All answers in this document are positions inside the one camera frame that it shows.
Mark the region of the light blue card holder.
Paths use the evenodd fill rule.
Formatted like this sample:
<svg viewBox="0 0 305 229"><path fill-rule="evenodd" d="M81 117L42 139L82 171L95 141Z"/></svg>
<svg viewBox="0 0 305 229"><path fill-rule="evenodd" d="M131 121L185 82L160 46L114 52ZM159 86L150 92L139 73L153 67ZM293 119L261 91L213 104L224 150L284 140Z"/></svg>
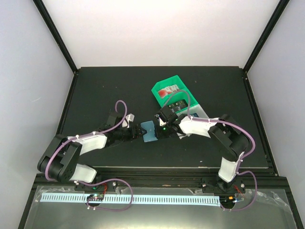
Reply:
<svg viewBox="0 0 305 229"><path fill-rule="evenodd" d="M158 140L155 135L155 124L153 121L142 122L141 128L146 131L146 133L143 135L143 141L145 143Z"/></svg>

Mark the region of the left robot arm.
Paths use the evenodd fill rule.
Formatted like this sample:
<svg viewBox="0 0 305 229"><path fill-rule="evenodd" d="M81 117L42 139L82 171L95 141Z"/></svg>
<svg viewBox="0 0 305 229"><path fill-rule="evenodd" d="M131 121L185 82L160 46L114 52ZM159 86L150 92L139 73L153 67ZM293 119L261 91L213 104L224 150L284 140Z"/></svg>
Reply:
<svg viewBox="0 0 305 229"><path fill-rule="evenodd" d="M106 124L89 134L56 135L40 158L37 169L48 180L85 182L91 190L98 190L102 186L102 178L93 167L80 164L79 158L90 151L110 147L116 141L126 142L146 134L147 131L140 124L135 124L133 119L133 114L124 117L112 112Z"/></svg>

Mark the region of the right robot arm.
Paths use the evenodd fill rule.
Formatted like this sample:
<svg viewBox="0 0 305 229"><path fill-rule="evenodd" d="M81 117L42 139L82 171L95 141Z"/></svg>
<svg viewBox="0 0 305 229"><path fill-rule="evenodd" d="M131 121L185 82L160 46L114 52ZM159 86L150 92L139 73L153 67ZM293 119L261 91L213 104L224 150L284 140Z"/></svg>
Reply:
<svg viewBox="0 0 305 229"><path fill-rule="evenodd" d="M156 138L177 135L183 138L191 135L208 137L216 142L222 157L221 166L213 186L221 192L228 192L234 187L234 179L239 174L243 158L255 149L253 137L239 127L229 115L220 118L199 118L190 114L177 115L165 106L155 115Z"/></svg>

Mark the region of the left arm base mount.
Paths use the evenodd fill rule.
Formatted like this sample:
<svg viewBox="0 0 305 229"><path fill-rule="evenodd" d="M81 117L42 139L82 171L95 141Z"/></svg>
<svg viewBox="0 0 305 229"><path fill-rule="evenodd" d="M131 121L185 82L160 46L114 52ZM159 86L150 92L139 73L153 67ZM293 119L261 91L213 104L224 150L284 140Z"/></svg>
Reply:
<svg viewBox="0 0 305 229"><path fill-rule="evenodd" d="M75 191L84 191L84 192L98 192L98 193L106 193L113 192L119 184L117 180L107 181L105 183L101 183L104 180L103 177L97 176L90 184L94 184L94 186L88 186L80 181L73 181L74 190Z"/></svg>

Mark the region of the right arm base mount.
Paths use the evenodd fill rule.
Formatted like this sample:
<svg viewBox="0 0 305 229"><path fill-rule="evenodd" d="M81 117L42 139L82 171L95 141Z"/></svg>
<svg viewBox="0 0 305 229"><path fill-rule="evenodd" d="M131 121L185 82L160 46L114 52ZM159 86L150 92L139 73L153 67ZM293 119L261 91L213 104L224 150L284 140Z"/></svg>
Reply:
<svg viewBox="0 0 305 229"><path fill-rule="evenodd" d="M243 181L240 178L234 178L231 182L225 182L218 176L203 177L199 187L203 192L214 194L235 194L238 191L245 193L245 188L242 187Z"/></svg>

